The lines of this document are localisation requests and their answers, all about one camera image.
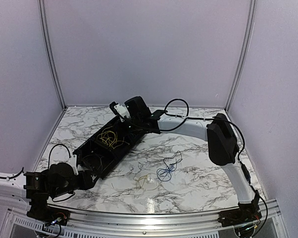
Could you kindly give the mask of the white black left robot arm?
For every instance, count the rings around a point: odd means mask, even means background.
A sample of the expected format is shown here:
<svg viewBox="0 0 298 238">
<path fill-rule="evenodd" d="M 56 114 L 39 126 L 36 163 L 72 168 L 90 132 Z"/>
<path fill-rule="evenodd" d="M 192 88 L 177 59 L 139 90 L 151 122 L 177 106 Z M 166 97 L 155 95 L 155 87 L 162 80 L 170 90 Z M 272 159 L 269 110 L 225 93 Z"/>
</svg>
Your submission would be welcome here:
<svg viewBox="0 0 298 238">
<path fill-rule="evenodd" d="M 98 172 L 79 165 L 77 156 L 68 152 L 69 162 L 48 164 L 42 172 L 20 171 L 15 175 L 0 173 L 0 199 L 17 201 L 27 206 L 27 216 L 43 222 L 66 223 L 70 212 L 48 205 L 48 199 L 69 194 L 76 190 L 93 188 Z"/>
</svg>

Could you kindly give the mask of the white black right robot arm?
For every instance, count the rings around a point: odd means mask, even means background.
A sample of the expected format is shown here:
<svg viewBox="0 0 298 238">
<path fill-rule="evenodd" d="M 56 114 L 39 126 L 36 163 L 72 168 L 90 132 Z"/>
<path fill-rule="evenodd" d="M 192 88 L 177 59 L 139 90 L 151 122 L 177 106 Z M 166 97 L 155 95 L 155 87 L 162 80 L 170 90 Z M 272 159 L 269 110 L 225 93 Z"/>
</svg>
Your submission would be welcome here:
<svg viewBox="0 0 298 238">
<path fill-rule="evenodd" d="M 219 222 L 230 226 L 261 219 L 262 197 L 252 186 L 250 173 L 240 159 L 244 148 L 238 146 L 234 132 L 238 127 L 224 114 L 198 118 L 188 113 L 171 114 L 167 109 L 151 112 L 140 96 L 127 100 L 123 106 L 114 105 L 112 111 L 122 122 L 147 133 L 174 133 L 206 141 L 209 159 L 225 172 L 238 199 L 238 208 L 221 212 Z"/>
</svg>

